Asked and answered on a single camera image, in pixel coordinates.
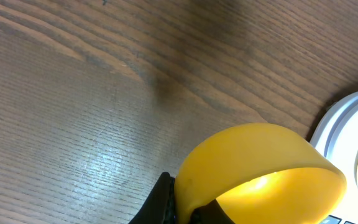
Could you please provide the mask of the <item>yellow measuring scoop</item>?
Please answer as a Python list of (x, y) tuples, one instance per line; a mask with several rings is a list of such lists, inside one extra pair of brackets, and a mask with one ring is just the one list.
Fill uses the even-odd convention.
[(217, 201), (234, 223), (319, 223), (343, 199), (344, 174), (296, 132), (250, 123), (195, 147), (175, 179), (177, 220)]

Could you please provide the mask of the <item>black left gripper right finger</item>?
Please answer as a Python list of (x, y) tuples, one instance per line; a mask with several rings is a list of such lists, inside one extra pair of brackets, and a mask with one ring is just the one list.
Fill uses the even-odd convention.
[(225, 214), (218, 201), (213, 200), (193, 211), (190, 224), (234, 224), (234, 222)]

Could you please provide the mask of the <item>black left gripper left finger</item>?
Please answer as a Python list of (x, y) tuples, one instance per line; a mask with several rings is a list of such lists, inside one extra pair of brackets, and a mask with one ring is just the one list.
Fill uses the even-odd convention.
[(162, 172), (129, 224), (175, 224), (175, 178)]

